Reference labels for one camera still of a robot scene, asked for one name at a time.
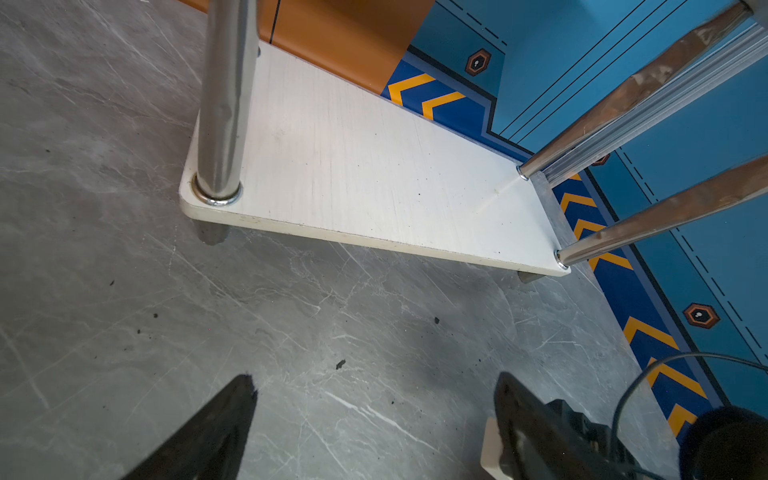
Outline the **white two-tier shelf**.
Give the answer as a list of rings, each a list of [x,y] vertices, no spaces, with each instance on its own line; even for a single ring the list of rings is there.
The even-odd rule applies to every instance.
[[[562,276],[767,191],[758,158],[566,246],[532,183],[559,184],[763,57],[763,1],[736,1],[684,35],[524,163],[438,125],[445,97],[408,112],[402,95],[426,76],[381,98],[340,69],[343,51],[395,60],[417,6],[386,5],[396,29],[370,8],[318,9],[334,22],[322,46],[327,68],[262,43],[256,2],[206,7],[200,112],[179,197],[207,244],[235,226]]]

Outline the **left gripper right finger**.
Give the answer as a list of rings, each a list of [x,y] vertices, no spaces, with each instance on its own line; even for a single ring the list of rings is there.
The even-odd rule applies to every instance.
[[[509,372],[494,390],[500,472],[510,479],[621,479],[608,458],[610,429],[561,399],[539,400]]]

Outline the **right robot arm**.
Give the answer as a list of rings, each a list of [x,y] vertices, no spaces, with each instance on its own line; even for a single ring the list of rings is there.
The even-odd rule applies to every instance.
[[[593,450],[607,457],[608,426],[591,422],[564,400],[547,404]],[[626,479],[651,479],[621,442],[618,469]],[[744,408],[706,412],[687,429],[678,455],[680,479],[767,479],[767,419]]]

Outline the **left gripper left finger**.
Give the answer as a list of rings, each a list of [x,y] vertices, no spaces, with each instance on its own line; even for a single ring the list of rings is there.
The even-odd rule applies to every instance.
[[[258,401],[252,377],[235,376],[127,479],[235,479]]]

